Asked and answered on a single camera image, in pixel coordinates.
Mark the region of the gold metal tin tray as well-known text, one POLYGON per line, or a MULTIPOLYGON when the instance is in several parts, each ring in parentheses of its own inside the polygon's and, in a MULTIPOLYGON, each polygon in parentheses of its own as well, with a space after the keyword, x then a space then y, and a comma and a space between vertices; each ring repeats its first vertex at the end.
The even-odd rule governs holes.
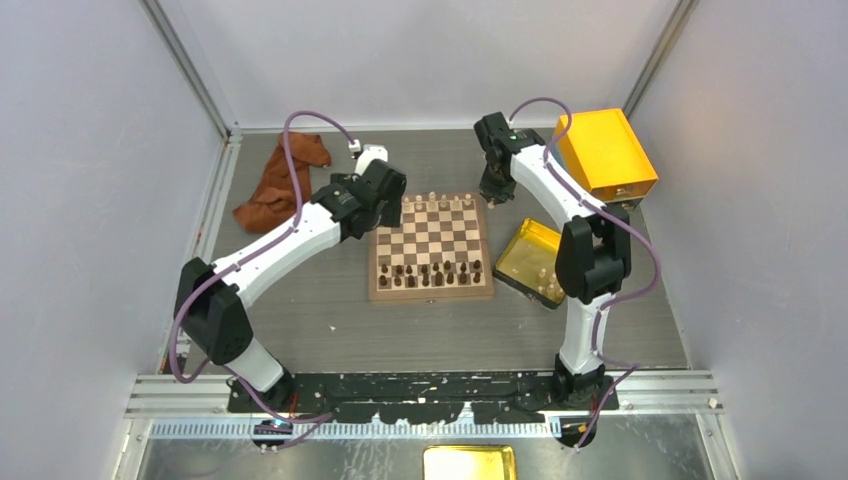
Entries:
POLYGON ((526 218, 494 265, 494 277, 549 310, 565 299, 555 261, 561 235, 541 222, 526 218))

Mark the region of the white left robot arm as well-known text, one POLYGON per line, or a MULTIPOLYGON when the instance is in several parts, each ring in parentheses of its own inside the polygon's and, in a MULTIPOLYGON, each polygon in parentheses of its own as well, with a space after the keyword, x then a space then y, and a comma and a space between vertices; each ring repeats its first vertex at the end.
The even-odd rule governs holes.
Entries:
POLYGON ((396 227, 406 175, 381 159, 360 162, 350 174, 333 174, 300 214, 242 250, 182 268, 175 326, 213 364, 228 369, 252 389, 269 413, 292 397, 287 369, 256 339, 248 310, 273 284, 311 257, 378 227, 396 227))

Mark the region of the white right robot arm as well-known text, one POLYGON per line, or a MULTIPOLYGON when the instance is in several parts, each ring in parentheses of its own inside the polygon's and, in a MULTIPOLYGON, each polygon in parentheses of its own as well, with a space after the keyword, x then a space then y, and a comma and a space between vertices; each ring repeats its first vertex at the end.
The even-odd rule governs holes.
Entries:
POLYGON ((483 116, 473 129, 486 161, 480 195, 502 204, 520 185, 561 227, 554 270, 567 296, 567 320, 557 368, 568 375, 554 387, 562 407, 580 410, 595 392, 586 375, 602 365, 597 343, 607 315, 601 306, 615 298, 631 271, 630 236, 621 227, 628 214, 593 198, 550 156, 534 130, 512 129, 500 112, 483 116))

